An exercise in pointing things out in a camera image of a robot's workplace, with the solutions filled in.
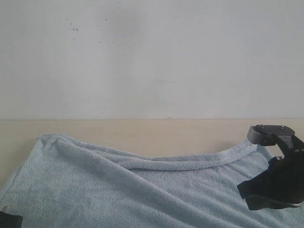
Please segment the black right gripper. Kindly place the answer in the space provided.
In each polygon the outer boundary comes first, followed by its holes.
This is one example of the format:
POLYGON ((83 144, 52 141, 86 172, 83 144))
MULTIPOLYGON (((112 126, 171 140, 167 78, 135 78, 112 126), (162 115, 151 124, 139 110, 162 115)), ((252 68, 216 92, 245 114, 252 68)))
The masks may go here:
POLYGON ((304 204, 304 142, 274 135, 284 157, 256 177, 237 185, 250 210, 298 208, 304 204))

